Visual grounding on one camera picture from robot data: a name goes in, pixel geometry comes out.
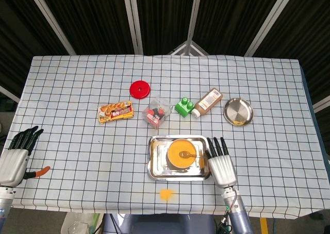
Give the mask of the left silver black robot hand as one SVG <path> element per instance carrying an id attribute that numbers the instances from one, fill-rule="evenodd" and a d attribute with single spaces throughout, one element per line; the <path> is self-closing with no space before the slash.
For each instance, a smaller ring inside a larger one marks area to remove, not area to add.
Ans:
<path id="1" fill-rule="evenodd" d="M 18 133 L 13 137 L 9 147 L 2 152 L 2 187 L 15 188 L 22 180 L 41 177 L 51 169 L 50 166 L 46 166 L 39 171 L 27 171 L 29 157 L 43 131 L 43 129 L 39 129 L 38 126 L 35 126 Z"/>

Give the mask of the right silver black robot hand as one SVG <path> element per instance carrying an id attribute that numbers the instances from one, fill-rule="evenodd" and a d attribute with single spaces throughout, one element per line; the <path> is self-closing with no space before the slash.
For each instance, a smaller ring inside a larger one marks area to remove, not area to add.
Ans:
<path id="1" fill-rule="evenodd" d="M 224 138 L 221 137 L 220 141 L 216 137 L 213 140 L 207 137 L 208 166 L 215 184 L 225 189 L 237 184 L 237 173 Z"/>

